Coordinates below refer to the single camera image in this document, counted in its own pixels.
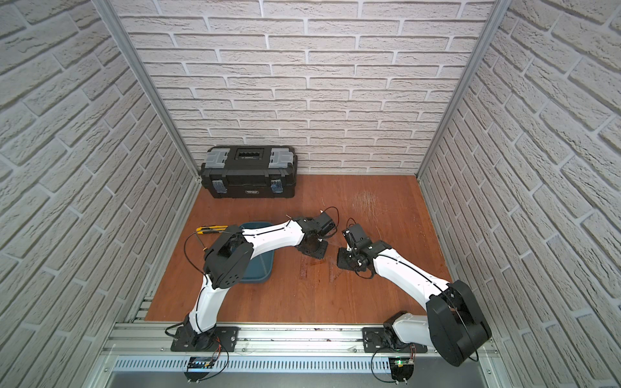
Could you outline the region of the teal plastic storage box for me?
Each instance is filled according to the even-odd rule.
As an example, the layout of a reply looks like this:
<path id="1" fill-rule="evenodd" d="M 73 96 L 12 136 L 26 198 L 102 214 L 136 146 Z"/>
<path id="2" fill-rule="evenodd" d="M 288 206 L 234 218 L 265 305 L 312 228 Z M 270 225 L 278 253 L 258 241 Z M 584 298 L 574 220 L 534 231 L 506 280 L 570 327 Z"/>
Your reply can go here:
<path id="1" fill-rule="evenodd" d="M 241 225 L 243 229 L 261 229 L 272 226 L 273 224 L 266 221 L 246 222 Z M 274 252 L 265 252 L 252 259 L 241 279 L 243 284 L 260 284 L 265 283 L 270 278 L 273 271 Z"/>

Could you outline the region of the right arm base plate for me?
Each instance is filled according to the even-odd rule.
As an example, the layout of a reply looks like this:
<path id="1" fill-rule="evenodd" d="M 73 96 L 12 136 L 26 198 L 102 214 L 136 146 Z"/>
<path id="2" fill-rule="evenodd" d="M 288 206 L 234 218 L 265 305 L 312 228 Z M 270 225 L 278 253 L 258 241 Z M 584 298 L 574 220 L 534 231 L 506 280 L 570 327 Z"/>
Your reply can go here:
<path id="1" fill-rule="evenodd" d="M 428 347 L 422 344 L 406 344 L 396 334 L 384 327 L 381 328 L 362 328 L 362 342 L 366 353 L 397 352 L 424 354 L 428 352 Z"/>

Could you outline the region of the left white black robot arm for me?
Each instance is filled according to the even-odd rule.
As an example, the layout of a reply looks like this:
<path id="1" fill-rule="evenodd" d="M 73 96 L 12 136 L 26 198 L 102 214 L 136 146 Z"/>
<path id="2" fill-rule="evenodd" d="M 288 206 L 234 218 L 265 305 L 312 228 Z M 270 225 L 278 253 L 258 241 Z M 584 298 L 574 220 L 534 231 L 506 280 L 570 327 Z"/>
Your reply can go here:
<path id="1" fill-rule="evenodd" d="M 205 251 L 202 286 L 187 321 L 194 336 L 216 327 L 218 312 L 228 290 L 241 282 L 251 261 L 281 248 L 295 247 L 302 254 L 322 260 L 327 239 L 337 224 L 325 212 L 314 218 L 293 218 L 258 229 L 228 226 Z"/>

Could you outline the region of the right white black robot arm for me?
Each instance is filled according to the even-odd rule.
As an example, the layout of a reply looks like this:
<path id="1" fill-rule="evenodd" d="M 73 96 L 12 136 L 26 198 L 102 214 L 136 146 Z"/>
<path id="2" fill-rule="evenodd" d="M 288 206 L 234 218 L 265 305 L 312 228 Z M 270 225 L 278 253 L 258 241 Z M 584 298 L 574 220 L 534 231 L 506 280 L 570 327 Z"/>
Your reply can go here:
<path id="1" fill-rule="evenodd" d="M 383 347 L 432 347 L 447 363 L 460 366 L 492 337 L 491 327 L 468 284 L 433 276 L 382 241 L 363 248 L 341 247 L 337 266 L 356 273 L 370 270 L 372 275 L 397 285 L 424 308 L 426 319 L 406 311 L 389 318 L 379 334 Z"/>

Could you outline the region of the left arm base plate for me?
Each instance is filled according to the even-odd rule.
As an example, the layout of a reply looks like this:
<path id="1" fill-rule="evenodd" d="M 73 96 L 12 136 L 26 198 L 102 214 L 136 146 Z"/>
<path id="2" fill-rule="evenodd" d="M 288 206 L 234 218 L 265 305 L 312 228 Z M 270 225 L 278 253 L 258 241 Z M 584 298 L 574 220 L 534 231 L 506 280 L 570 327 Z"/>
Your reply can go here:
<path id="1" fill-rule="evenodd" d="M 172 352 L 214 352 L 221 347 L 223 352 L 234 352 L 239 327 L 216 326 L 198 334 L 190 327 L 177 328 L 173 336 Z"/>

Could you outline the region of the small clear triangle ruler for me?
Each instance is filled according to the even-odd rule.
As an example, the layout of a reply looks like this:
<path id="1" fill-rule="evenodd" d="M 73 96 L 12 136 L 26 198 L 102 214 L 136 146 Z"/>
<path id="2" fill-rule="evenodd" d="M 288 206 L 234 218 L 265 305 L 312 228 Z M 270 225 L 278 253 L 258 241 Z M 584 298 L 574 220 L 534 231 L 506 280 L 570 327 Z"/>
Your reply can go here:
<path id="1" fill-rule="evenodd" d="M 330 264 L 328 266 L 328 280 L 330 284 L 334 284 L 341 274 L 342 270 L 335 264 Z"/>

